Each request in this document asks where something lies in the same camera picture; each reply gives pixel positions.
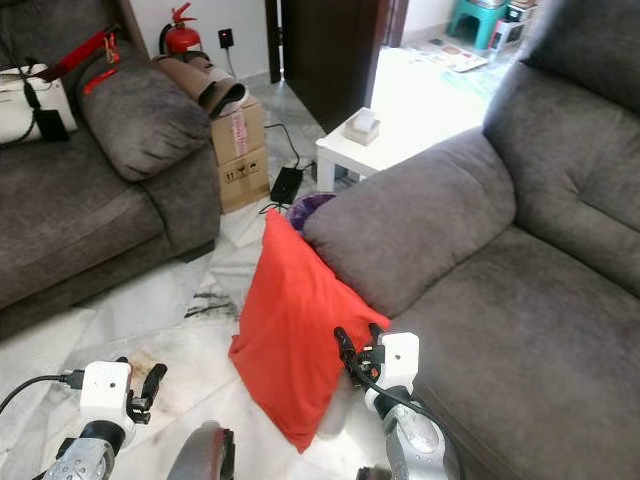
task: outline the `red pillow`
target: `red pillow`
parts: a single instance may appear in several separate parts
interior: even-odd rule
[[[267,214],[262,255],[229,357],[253,399],[302,453],[311,445],[343,364],[333,329],[360,350],[369,324],[389,327],[279,214]]]

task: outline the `white side table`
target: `white side table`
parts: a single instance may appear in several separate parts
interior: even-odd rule
[[[428,128],[421,128],[427,132],[421,131],[416,138],[416,132],[407,129],[406,124],[380,120],[380,135],[367,146],[342,134],[346,122],[316,141],[319,191],[333,192],[336,165],[369,177],[413,157],[437,141],[430,138]]]

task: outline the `white bag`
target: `white bag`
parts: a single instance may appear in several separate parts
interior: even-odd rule
[[[32,67],[31,73],[46,70],[47,66],[40,63]],[[47,83],[41,78],[29,77],[27,80],[36,92],[43,110],[57,110],[62,118],[67,132],[78,129],[78,125],[71,114],[67,95],[60,79]],[[24,84],[17,68],[0,72],[0,144],[9,143],[22,137],[33,118],[33,109],[24,96]],[[32,142],[42,138],[38,125],[23,141]]]

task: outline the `white wall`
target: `white wall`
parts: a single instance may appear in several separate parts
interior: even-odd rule
[[[456,0],[409,0],[402,44],[441,34],[451,21]]]
[[[171,8],[186,0],[130,0],[150,57],[158,54],[160,31],[171,21]],[[233,29],[235,46],[229,50],[238,78],[269,70],[264,0],[190,0],[186,16],[198,20],[188,25],[200,34],[204,51],[214,64],[226,69],[218,30]]]

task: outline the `sofa backrest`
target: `sofa backrest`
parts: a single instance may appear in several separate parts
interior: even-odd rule
[[[547,1],[484,133],[519,226],[640,296],[640,1]]]
[[[100,0],[0,0],[0,37],[18,61],[53,65],[109,26]],[[9,68],[0,50],[0,70]],[[73,88],[82,66],[63,79]]]

